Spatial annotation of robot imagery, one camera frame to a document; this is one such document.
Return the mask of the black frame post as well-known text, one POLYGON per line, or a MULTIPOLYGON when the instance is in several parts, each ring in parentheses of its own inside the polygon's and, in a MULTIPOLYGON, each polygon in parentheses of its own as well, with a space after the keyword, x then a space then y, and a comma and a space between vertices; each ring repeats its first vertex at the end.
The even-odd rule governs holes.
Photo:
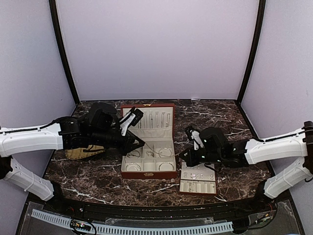
POLYGON ((254 34, 252 38, 252 43, 251 43, 251 48, 249 52, 249 57, 245 69, 245 73, 243 76, 242 84, 239 90, 239 94, 237 96, 237 105, 241 106, 242 101, 244 99, 246 89, 249 83, 249 79, 252 73, 252 68, 254 65, 257 49, 258 49, 258 44, 260 40, 260 35, 262 31, 262 25, 263 25, 263 20, 264 20, 264 15, 265 15, 265 8, 266 8, 266 0, 259 0, 258 4, 258 11, 257 11, 257 17, 256 17, 256 23, 255 23, 255 29, 254 29, 254 34))
POLYGON ((67 58, 67 53, 62 37, 62 32, 61 32, 61 26, 60 26, 60 21, 59 21, 59 16, 58 16, 58 10, 57 10, 57 2, 55 0, 49 0, 49 8, 50 8, 50 14, 51 14, 51 19, 52 19, 52 24, 53 24, 53 29, 54 29, 54 34, 56 38, 56 43, 59 51, 59 55, 61 58, 62 66, 64 69, 64 73, 66 76, 66 80, 72 95, 72 98, 74 100, 75 105, 78 105, 80 103, 80 99, 78 96, 78 92, 76 90, 75 84, 74 84, 74 79, 71 74, 68 58, 67 58))

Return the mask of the woven bamboo tray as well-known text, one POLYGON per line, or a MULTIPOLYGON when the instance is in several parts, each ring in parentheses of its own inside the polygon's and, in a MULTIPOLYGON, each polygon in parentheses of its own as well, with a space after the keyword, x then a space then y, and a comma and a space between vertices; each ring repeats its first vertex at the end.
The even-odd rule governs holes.
POLYGON ((89 145, 87 148, 65 150, 65 156, 69 160, 81 160, 104 152, 105 149, 102 146, 89 145))

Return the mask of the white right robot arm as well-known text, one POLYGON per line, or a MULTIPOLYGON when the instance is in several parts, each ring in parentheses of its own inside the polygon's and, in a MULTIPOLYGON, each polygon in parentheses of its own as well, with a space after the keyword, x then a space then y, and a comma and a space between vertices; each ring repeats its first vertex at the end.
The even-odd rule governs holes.
POLYGON ((188 126, 185 132, 193 146, 182 151, 179 157, 189 167, 208 163, 240 168, 261 162, 294 159, 289 166, 258 185, 249 205, 253 212, 261 212, 268 205, 268 200, 278 197, 301 181, 313 179, 312 121, 306 121, 303 127, 286 134, 235 142, 229 142, 221 128, 217 127, 198 131, 188 126))

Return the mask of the brown jewelry display tray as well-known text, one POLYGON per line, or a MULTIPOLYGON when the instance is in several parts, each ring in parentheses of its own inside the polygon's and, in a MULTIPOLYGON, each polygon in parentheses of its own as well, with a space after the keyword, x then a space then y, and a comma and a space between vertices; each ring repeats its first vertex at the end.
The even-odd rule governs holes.
POLYGON ((181 162, 179 192, 182 194, 209 194, 216 195, 217 184, 213 164, 199 164, 188 167, 185 161, 181 162))

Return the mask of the red wooden jewelry box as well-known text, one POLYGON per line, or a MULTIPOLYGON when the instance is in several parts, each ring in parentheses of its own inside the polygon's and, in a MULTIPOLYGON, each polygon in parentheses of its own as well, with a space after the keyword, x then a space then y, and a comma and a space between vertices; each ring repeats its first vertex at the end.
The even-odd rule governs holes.
POLYGON ((136 104, 121 106, 125 115, 132 107, 143 112, 143 117, 129 131, 145 144, 123 156, 121 175, 124 179, 174 179, 177 177, 174 150, 173 103, 136 104))

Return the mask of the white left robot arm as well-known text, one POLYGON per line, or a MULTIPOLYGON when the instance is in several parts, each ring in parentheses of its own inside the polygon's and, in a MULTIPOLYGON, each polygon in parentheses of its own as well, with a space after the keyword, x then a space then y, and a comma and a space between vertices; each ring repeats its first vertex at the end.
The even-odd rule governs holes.
POLYGON ((0 130, 0 177, 41 200, 49 202, 58 213, 66 213, 69 203, 63 198, 61 187, 37 175, 30 164, 43 166, 54 150, 73 150, 101 146, 115 148, 122 155, 145 144, 128 130, 127 126, 91 125, 79 118, 62 118, 43 126, 1 128, 0 130))

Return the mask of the black left frame post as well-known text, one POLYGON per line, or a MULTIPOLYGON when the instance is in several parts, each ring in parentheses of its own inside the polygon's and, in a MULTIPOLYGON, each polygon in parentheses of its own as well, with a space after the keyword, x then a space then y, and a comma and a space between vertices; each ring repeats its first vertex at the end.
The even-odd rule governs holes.
POLYGON ((66 80, 72 95, 72 98, 74 100, 75 105, 78 105, 80 103, 80 99, 78 96, 78 92, 76 90, 75 84, 74 84, 74 79, 71 74, 68 58, 67 58, 67 53, 62 37, 62 32, 61 32, 61 26, 60 26, 60 21, 59 21, 59 16, 58 16, 58 10, 57 10, 57 2, 55 0, 49 0, 49 8, 50 8, 50 14, 51 14, 51 19, 52 19, 52 24, 53 24, 53 29, 54 29, 54 34, 56 38, 56 43, 59 51, 59 55, 61 58, 62 66, 64 69, 64 73, 66 76, 66 80))

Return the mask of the black right frame post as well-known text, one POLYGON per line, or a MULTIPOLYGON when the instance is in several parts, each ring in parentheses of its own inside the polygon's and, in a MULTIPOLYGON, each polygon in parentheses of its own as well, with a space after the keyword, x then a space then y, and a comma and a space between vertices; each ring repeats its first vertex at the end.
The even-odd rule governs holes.
POLYGON ((239 94, 237 96, 237 105, 241 106, 242 101, 244 99, 246 89, 249 83, 249 79, 252 73, 252 68, 254 65, 257 49, 258 49, 258 44, 260 40, 260 35, 262 31, 262 25, 263 25, 263 20, 264 20, 264 15, 265 15, 265 8, 266 8, 266 0, 259 0, 258 4, 258 11, 257 11, 257 17, 256 17, 256 23, 255 23, 255 29, 254 29, 254 34, 252 38, 252 43, 251 43, 251 48, 249 52, 249 57, 245 69, 245 73, 243 76, 242 84, 239 90, 239 94))

